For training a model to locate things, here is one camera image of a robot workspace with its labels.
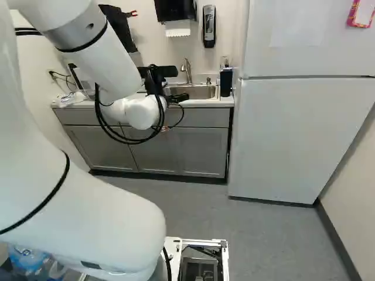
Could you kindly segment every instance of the sink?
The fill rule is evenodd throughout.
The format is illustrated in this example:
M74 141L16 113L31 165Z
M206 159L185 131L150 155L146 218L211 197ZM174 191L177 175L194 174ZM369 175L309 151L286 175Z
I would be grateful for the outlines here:
M165 88L166 95L188 93L190 100L207 100L216 97L216 86L206 84L169 85Z

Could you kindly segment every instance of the gray cabinet door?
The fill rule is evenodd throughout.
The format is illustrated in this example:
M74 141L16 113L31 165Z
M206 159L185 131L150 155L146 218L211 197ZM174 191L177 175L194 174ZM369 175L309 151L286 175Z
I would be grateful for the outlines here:
M64 128L90 168L137 172L129 146L112 140L99 126ZM120 128L113 129L122 134Z
M145 131L139 131L130 127L122 127L122 129L127 137L133 139L146 138L152 132L152 129ZM140 172L158 174L179 173L172 132L161 132L145 143L129 145Z
M181 174L225 177L228 129L173 128Z

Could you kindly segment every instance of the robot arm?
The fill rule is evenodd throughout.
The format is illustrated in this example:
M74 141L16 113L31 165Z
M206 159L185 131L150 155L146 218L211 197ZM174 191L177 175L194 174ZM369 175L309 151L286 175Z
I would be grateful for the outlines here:
M141 76L108 20L92 0L8 0L85 73L100 85L107 115L134 128L148 129L159 116L154 97L124 99L142 85Z
M103 34L92 43L98 33L91 31L106 24L94 2L9 3L56 47L89 45L67 54L107 90L107 101L136 92L138 71L110 25L99 28ZM101 279L148 280L165 239L161 210L81 171L41 134L23 100L14 28L4 0L0 25L0 240L53 253ZM71 32L77 37L67 35Z

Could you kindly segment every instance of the gray floor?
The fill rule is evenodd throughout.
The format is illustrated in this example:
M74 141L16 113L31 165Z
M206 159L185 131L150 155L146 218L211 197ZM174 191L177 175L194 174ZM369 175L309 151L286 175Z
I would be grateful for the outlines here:
M349 280L314 209L229 200L226 186L99 178L157 204L169 236L228 240L231 281Z

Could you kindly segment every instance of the refrigerator door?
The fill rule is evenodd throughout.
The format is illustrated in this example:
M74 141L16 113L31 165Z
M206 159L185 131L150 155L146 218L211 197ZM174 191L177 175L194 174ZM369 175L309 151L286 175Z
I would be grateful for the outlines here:
M312 204L375 101L375 78L242 80L229 195Z
M375 75L375 22L348 26L352 3L250 0L241 76Z

